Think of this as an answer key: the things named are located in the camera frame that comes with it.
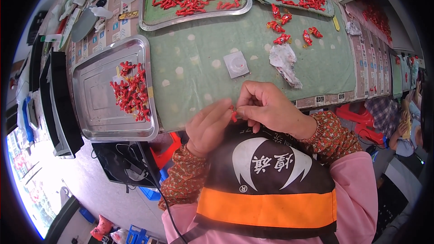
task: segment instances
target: green tablecloth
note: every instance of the green tablecloth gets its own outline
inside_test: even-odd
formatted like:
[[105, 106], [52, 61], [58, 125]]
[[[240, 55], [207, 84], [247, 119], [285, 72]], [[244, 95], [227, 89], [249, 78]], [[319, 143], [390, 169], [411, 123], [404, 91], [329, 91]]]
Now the green tablecloth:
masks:
[[[330, 18], [290, 11], [292, 20], [283, 27], [292, 36], [296, 77], [303, 89], [291, 88], [269, 64], [269, 50], [280, 35], [266, 27], [273, 20], [270, 6], [254, 2], [243, 15], [194, 20], [150, 32], [139, 28], [151, 46], [155, 104], [165, 130], [184, 128], [194, 114], [220, 98], [231, 97], [235, 104], [245, 80], [273, 82], [290, 100], [353, 90], [354, 60], [340, 12], [336, 12], [338, 32]], [[303, 31], [312, 26], [324, 37], [311, 36], [313, 46], [303, 48]], [[251, 74], [231, 79], [223, 57], [236, 51], [242, 51]]]

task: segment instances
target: workbench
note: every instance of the workbench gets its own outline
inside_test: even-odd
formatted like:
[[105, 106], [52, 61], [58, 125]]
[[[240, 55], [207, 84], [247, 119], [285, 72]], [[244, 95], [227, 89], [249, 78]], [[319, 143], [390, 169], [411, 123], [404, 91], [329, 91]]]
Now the workbench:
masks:
[[[98, 50], [136, 34], [145, 35], [151, 46], [155, 105], [160, 129], [167, 132], [184, 129], [184, 124], [190, 117], [219, 98], [231, 97], [233, 103], [236, 103], [241, 84], [245, 80], [274, 82], [301, 110], [388, 96], [392, 93], [390, 48], [363, 27], [362, 35], [346, 34], [345, 24], [351, 21], [351, 18], [337, 0], [332, 1], [340, 26], [339, 32], [335, 29], [332, 19], [300, 10], [290, 10], [292, 20], [288, 23], [289, 27], [285, 25], [284, 28], [290, 29], [288, 33], [292, 35], [291, 47], [298, 58], [294, 64], [296, 77], [302, 83], [305, 82], [301, 90], [291, 88], [269, 64], [269, 49], [278, 35], [267, 29], [265, 24], [255, 25], [255, 40], [243, 39], [243, 45], [232, 45], [231, 41], [234, 39], [231, 38], [214, 40], [209, 32], [201, 30], [214, 27], [221, 27], [225, 31], [236, 31], [240, 28], [244, 31], [253, 30], [249, 24], [253, 17], [263, 19], [264, 13], [269, 12], [269, 21], [272, 20], [270, 6], [254, 2], [252, 9], [243, 15], [196, 20], [190, 24], [185, 22], [145, 32], [138, 27], [138, 18], [117, 20], [120, 13], [138, 10], [139, 1], [135, 0], [128, 5], [120, 0], [107, 0], [105, 8], [113, 11], [115, 15], [106, 21], [105, 30], [100, 33], [94, 33], [92, 30], [83, 40], [76, 43], [68, 40], [65, 44], [67, 78], [73, 103], [73, 67]], [[52, 8], [63, 3], [63, 0], [58, 0]], [[46, 21], [50, 15], [51, 11], [40, 28], [40, 35], [48, 34]], [[310, 26], [324, 28], [325, 31], [321, 31], [324, 37], [318, 40], [311, 36], [314, 44], [305, 49], [301, 47], [304, 43], [302, 28], [307, 29]], [[179, 38], [175, 39], [179, 45], [169, 47], [166, 43], [169, 37]], [[179, 47], [182, 46], [189, 46], [190, 50], [181, 51]], [[201, 54], [202, 49], [209, 51], [209, 55]], [[237, 50], [243, 52], [251, 74], [230, 79], [223, 57]], [[170, 54], [177, 56], [175, 62], [168, 62], [168, 59], [173, 59], [169, 57]], [[41, 65], [44, 62], [45, 56], [42, 57]], [[340, 64], [338, 68], [349, 68], [351, 75], [344, 78], [336, 77], [334, 68], [337, 62]], [[329, 83], [330, 80], [336, 81], [336, 87]]]

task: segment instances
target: pink shirt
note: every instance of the pink shirt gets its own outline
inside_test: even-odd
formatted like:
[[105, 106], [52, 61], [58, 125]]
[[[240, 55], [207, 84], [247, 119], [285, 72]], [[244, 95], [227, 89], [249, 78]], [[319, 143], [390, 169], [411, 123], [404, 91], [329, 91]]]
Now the pink shirt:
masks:
[[[330, 166], [336, 183], [338, 205], [336, 236], [341, 244], [371, 243], [377, 228], [378, 199], [371, 156], [366, 152], [346, 155]], [[193, 222], [198, 204], [170, 207], [181, 234], [197, 225]], [[167, 210], [162, 215], [168, 243], [178, 238]], [[191, 244], [323, 244], [319, 237], [295, 240], [271, 240], [209, 230]]]

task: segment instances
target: fingernail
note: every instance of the fingernail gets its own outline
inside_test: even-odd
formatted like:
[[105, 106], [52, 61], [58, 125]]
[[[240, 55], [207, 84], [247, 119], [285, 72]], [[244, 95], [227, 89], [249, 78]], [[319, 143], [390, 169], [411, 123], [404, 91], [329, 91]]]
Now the fingernail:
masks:
[[236, 109], [236, 113], [238, 113], [238, 115], [244, 117], [244, 110], [243, 110], [242, 108], [240, 108], [240, 107], [237, 108], [237, 109]]

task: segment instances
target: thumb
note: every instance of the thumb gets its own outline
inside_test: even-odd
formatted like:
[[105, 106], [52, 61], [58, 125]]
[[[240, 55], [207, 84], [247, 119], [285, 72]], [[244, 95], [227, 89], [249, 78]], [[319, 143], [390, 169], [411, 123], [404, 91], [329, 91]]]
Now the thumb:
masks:
[[239, 106], [236, 109], [238, 115], [261, 122], [264, 117], [265, 107], [263, 106]]

